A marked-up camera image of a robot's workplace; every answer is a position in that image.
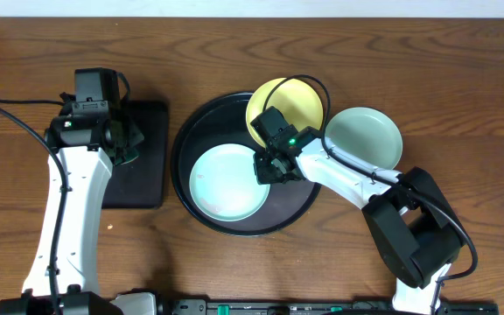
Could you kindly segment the green yellow sponge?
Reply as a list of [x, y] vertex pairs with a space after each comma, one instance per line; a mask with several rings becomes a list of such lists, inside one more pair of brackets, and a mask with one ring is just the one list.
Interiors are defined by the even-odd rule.
[[115, 152], [114, 165], [128, 164], [139, 157], [134, 147], [120, 148]]

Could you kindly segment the mint plate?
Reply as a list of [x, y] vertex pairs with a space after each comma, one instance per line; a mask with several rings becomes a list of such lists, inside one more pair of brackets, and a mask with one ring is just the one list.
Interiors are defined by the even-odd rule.
[[217, 145], [192, 167], [189, 188], [197, 208], [217, 221], [242, 221], [256, 213], [270, 193], [257, 182], [255, 152], [237, 143]]
[[403, 153], [403, 139], [396, 124], [374, 108], [348, 108], [328, 123], [325, 136], [341, 148], [372, 165], [394, 169]]

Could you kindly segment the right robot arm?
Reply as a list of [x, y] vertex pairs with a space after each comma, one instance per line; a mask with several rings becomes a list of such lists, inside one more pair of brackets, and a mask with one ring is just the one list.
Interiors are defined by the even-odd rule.
[[387, 170], [336, 146], [318, 130], [256, 127], [265, 150], [255, 154], [262, 184], [309, 180], [357, 206], [378, 252], [396, 277], [393, 307], [433, 314], [448, 270], [472, 244], [432, 176], [420, 168]]

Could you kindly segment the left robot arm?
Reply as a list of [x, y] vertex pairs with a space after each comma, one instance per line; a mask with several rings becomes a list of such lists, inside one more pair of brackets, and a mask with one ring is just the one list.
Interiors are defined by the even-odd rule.
[[18, 298], [0, 314], [155, 314], [149, 291], [112, 300], [98, 293], [97, 241], [114, 164], [123, 163], [129, 124], [118, 109], [72, 109], [45, 134], [50, 186], [36, 257]]

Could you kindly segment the yellow plate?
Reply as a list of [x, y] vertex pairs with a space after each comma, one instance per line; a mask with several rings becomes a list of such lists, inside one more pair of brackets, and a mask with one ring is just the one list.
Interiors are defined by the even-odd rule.
[[[257, 144], [265, 147], [264, 141], [253, 129], [251, 122], [263, 112], [263, 106], [271, 90], [284, 78], [277, 78], [262, 84], [251, 96], [246, 108], [246, 124], [249, 134]], [[269, 98], [268, 108], [275, 107], [288, 124], [293, 124], [298, 131], [310, 126], [317, 130], [322, 127], [324, 113], [322, 102], [317, 92], [307, 83], [288, 80]]]

